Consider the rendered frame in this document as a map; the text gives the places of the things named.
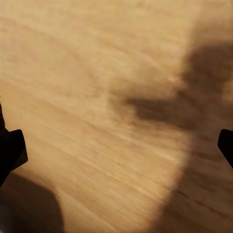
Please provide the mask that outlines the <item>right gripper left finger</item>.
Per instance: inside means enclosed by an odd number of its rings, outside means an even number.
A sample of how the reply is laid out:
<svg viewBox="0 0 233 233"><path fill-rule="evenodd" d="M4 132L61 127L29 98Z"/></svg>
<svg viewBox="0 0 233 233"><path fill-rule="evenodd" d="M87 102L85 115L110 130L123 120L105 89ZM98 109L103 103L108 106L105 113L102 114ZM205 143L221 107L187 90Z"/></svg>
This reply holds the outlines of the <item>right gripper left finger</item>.
<svg viewBox="0 0 233 233"><path fill-rule="evenodd" d="M24 149L25 140L21 129L0 134L0 187Z"/></svg>

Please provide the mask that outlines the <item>digital camera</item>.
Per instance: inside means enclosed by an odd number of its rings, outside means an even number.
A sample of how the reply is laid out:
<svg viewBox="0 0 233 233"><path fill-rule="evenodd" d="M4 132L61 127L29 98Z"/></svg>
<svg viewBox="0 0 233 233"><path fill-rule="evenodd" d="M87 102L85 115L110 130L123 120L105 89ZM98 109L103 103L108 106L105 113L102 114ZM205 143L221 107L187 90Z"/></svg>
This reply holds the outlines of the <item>digital camera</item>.
<svg viewBox="0 0 233 233"><path fill-rule="evenodd" d="M2 127L0 127L0 134L3 134L3 133L7 133L7 131L5 129L3 129ZM16 169L19 166L23 165L24 163L26 163L26 152L25 152L25 149L22 151L21 155L19 156L17 162L15 163L15 165L12 168L11 171L13 171L14 169Z"/></svg>

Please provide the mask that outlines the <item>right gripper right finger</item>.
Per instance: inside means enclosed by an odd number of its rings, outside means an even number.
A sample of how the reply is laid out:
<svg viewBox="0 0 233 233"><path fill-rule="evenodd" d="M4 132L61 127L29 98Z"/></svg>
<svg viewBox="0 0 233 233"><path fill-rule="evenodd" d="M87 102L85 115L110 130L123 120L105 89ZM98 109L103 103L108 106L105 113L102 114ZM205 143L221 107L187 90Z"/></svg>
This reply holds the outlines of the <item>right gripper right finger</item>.
<svg viewBox="0 0 233 233"><path fill-rule="evenodd" d="M217 145L233 168L233 131L222 129Z"/></svg>

